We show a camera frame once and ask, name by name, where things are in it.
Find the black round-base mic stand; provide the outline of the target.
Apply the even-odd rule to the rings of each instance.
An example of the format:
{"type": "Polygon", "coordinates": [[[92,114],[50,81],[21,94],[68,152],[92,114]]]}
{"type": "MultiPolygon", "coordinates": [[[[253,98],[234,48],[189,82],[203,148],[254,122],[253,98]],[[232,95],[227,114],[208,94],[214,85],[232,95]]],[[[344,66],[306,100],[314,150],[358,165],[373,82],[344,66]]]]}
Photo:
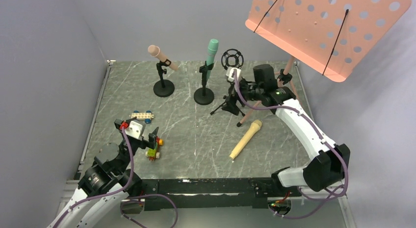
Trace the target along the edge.
{"type": "Polygon", "coordinates": [[[168,97],[172,95],[175,90],[173,82],[164,79],[163,77],[164,74],[167,74],[167,70],[163,67],[169,67],[171,64],[172,62],[169,59],[166,59],[165,61],[159,61],[156,64],[156,69],[160,80],[154,84],[153,91],[154,94],[158,97],[168,97]]]}
{"type": "Polygon", "coordinates": [[[214,64],[207,64],[205,61],[204,65],[199,68],[199,72],[202,74],[202,87],[194,92],[194,100],[199,105],[208,105],[214,100],[214,93],[211,89],[207,88],[208,72],[211,71],[214,64]]]}

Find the cream yellow microphone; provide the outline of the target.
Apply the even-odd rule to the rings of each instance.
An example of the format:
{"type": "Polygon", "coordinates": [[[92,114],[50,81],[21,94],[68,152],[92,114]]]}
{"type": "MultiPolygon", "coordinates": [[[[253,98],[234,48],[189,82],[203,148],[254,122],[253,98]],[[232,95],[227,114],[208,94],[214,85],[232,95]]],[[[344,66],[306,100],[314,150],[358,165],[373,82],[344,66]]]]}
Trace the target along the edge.
{"type": "Polygon", "coordinates": [[[255,120],[251,123],[249,129],[246,131],[246,133],[243,135],[243,137],[240,139],[240,141],[237,143],[237,145],[230,153],[229,157],[232,161],[234,161],[235,158],[241,153],[244,147],[248,144],[252,137],[261,129],[261,127],[262,121],[260,120],[255,120]]]}

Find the black tripod shock-mount stand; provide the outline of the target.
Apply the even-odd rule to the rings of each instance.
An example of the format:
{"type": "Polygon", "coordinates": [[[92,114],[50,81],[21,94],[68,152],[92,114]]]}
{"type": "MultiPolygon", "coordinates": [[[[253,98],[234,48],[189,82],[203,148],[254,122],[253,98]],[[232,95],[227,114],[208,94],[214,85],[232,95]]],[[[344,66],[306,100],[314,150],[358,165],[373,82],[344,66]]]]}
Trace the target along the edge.
{"type": "MultiPolygon", "coordinates": [[[[237,49],[228,49],[222,54],[221,65],[223,66],[223,68],[225,70],[227,70],[228,67],[236,67],[236,68],[240,69],[243,66],[243,64],[244,64],[244,57],[243,57],[242,53],[240,51],[238,51],[237,49]]],[[[235,96],[235,97],[237,97],[236,93],[235,93],[235,89],[234,89],[234,82],[228,82],[228,83],[230,84],[230,86],[228,88],[228,93],[227,93],[227,95],[223,96],[223,99],[226,96],[235,96]]],[[[224,110],[224,105],[225,105],[225,103],[223,102],[216,109],[211,111],[210,115],[213,115],[219,109],[224,110]]]]}

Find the teal microphone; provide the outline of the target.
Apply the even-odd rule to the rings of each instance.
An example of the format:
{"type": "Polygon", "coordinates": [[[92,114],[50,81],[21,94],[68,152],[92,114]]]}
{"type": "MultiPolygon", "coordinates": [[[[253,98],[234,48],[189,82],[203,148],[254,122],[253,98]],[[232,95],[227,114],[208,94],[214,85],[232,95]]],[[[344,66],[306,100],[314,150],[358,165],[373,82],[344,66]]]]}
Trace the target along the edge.
{"type": "Polygon", "coordinates": [[[210,72],[213,69],[214,59],[215,59],[216,53],[218,51],[218,46],[219,46],[219,41],[217,39],[211,39],[209,44],[208,44],[207,58],[206,58],[206,65],[208,67],[207,79],[209,79],[210,72]]]}

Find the pink microphone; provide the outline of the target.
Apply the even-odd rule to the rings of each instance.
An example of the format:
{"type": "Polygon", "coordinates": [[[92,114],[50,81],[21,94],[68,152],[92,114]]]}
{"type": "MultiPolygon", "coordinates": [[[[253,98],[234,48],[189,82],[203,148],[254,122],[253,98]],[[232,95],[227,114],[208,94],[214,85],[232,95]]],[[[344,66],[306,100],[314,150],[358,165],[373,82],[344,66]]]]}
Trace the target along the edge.
{"type": "Polygon", "coordinates": [[[178,70],[178,65],[176,63],[173,63],[160,49],[160,47],[156,45],[150,45],[148,46],[148,53],[154,57],[157,58],[159,61],[165,63],[168,65],[168,67],[174,71],[178,70]]]}

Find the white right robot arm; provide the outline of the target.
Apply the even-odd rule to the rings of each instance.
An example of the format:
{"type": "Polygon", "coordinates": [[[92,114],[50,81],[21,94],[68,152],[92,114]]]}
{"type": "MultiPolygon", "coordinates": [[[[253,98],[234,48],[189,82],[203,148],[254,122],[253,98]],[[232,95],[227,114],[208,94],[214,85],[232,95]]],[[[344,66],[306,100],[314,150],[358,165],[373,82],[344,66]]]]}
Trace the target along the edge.
{"type": "Polygon", "coordinates": [[[294,133],[307,152],[309,163],[301,167],[287,167],[272,174],[276,187],[288,190],[291,187],[308,187],[315,192],[326,189],[344,180],[348,187],[348,163],[350,149],[337,144],[316,125],[301,108],[296,95],[286,86],[278,87],[273,68],[258,65],[254,68],[255,80],[247,82],[239,69],[231,69],[234,88],[244,105],[247,101],[260,101],[261,110],[270,110],[294,133]]]}

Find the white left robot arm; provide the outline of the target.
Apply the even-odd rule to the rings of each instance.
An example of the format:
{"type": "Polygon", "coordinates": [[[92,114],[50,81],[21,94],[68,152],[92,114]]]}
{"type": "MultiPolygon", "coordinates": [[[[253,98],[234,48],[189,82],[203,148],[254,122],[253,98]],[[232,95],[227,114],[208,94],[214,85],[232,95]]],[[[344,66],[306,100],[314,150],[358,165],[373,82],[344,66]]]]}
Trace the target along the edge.
{"type": "Polygon", "coordinates": [[[240,179],[140,178],[134,172],[135,153],[144,149],[151,159],[156,159],[158,148],[163,144],[158,130],[145,138],[145,125],[135,116],[117,119],[114,124],[122,141],[104,145],[111,156],[99,154],[94,158],[50,227],[90,228],[116,206],[121,211],[135,204],[147,210],[159,210],[162,199],[175,209],[233,206],[243,194],[240,179]]]}

